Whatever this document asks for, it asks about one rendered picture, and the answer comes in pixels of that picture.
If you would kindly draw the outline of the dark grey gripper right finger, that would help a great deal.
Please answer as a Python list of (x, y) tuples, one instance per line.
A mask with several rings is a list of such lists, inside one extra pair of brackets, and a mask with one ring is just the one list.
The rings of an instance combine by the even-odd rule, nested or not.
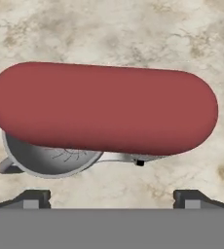
[(211, 199), (198, 190), (175, 190), (174, 209), (212, 209), (224, 208), (224, 203)]

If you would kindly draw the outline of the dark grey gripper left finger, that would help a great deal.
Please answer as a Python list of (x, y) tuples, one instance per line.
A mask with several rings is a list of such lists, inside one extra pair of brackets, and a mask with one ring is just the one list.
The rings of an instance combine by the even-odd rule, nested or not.
[(47, 209), (50, 204), (50, 190), (26, 190), (13, 199), (0, 202), (0, 208)]

